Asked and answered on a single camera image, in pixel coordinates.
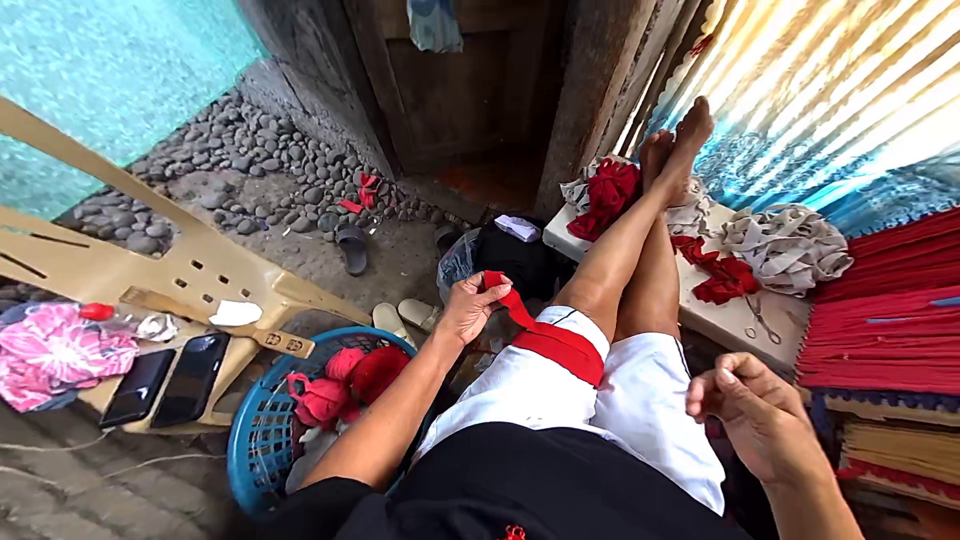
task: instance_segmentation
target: smartphone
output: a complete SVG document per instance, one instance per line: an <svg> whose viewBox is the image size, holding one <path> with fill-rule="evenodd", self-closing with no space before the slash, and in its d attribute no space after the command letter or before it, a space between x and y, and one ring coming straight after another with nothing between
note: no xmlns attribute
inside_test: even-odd
<svg viewBox="0 0 960 540"><path fill-rule="evenodd" d="M160 405L150 423L152 428L191 422L204 414L206 400L210 397L229 342L230 336L223 332L201 335L186 342L163 390Z"/></svg>
<svg viewBox="0 0 960 540"><path fill-rule="evenodd" d="M134 358L133 366L120 381L100 419L100 427L110 428L146 418L175 356L177 350L168 349Z"/></svg>

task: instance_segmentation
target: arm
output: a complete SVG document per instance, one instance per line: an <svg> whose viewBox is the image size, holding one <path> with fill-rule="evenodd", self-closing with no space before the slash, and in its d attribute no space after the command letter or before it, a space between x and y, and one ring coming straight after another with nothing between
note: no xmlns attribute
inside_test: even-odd
<svg viewBox="0 0 960 540"><path fill-rule="evenodd" d="M333 477L356 479L378 489L387 487L446 372L483 330L492 304L510 292L510 285L503 284L480 293L482 281L480 273L450 289L444 317L417 355L337 439L300 488Z"/></svg>
<svg viewBox="0 0 960 540"><path fill-rule="evenodd" d="M746 353L720 356L690 383L686 412L699 423L708 414L723 421L766 491L782 540L863 539L800 393L763 362Z"/></svg>

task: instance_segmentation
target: pink floral cloth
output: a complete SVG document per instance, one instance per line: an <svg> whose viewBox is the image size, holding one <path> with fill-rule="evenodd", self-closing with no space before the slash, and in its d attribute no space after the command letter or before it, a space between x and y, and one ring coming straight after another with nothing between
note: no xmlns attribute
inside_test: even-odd
<svg viewBox="0 0 960 540"><path fill-rule="evenodd" d="M37 304L0 328L0 397L20 412L104 377L130 371L137 346L121 331L80 317L80 305Z"/></svg>

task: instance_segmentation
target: turquoise wall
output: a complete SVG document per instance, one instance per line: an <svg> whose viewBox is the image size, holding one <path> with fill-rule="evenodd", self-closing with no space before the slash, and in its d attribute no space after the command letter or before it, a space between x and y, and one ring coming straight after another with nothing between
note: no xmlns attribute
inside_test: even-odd
<svg viewBox="0 0 960 540"><path fill-rule="evenodd" d="M0 0L0 94L127 165L266 56L234 0ZM53 218L98 180L0 135L0 204Z"/></svg>

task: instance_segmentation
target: person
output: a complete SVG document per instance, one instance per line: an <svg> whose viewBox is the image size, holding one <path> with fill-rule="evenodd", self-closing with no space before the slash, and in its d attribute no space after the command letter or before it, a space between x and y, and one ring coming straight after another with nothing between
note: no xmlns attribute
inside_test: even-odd
<svg viewBox="0 0 960 540"><path fill-rule="evenodd" d="M418 354L280 504L265 536L746 538L722 518L724 472L702 426L715 415L762 483L780 538L862 538L792 386L743 353L693 380L687 372L663 212L683 196L712 129L701 97L676 135L644 141L643 196L537 319L595 348L597 387L506 347L384 495L445 374L511 289L485 288L482 274L459 282Z"/></svg>

